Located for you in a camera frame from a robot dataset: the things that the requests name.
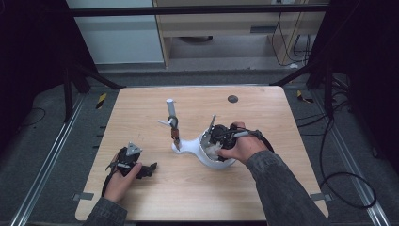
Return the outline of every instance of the white cylinder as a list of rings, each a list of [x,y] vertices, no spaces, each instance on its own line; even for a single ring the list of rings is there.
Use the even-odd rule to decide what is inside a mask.
[[[169,116],[176,116],[173,99],[167,99],[167,105],[168,105]]]

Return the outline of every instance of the person's arm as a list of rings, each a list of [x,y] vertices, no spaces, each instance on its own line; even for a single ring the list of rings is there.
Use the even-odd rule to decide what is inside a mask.
[[[130,184],[134,181],[137,174],[140,172],[141,163],[137,163],[132,170],[123,177],[117,171],[113,174],[111,180],[106,187],[104,197],[101,197],[96,205],[93,207],[88,219],[83,224],[84,226],[120,226],[124,225],[127,211],[118,205]]]
[[[234,124],[245,128],[243,122]],[[329,225],[287,165],[256,137],[239,137],[232,149],[218,154],[235,158],[250,170],[269,225]]]

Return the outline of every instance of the wall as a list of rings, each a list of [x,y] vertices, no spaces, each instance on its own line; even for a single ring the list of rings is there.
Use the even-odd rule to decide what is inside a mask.
[[[151,0],[67,0],[70,8],[152,7]],[[164,63],[154,16],[75,18],[96,65]]]

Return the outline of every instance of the black metal pole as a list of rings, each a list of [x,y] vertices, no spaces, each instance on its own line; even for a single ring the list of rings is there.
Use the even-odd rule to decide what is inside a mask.
[[[215,14],[215,13],[256,13],[256,12],[317,12],[341,8],[329,4],[292,4],[292,5],[231,5],[231,6],[190,6],[190,7],[150,7],[150,8],[72,8],[54,10],[56,15],[72,17],[99,16],[142,16],[173,14]]]

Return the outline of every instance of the right hand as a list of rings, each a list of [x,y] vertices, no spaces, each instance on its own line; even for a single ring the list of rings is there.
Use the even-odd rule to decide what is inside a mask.
[[[237,121],[233,123],[238,128],[246,128],[246,125]],[[232,149],[220,149],[216,153],[225,158],[234,158],[244,165],[255,153],[268,150],[264,143],[255,136],[239,137]]]

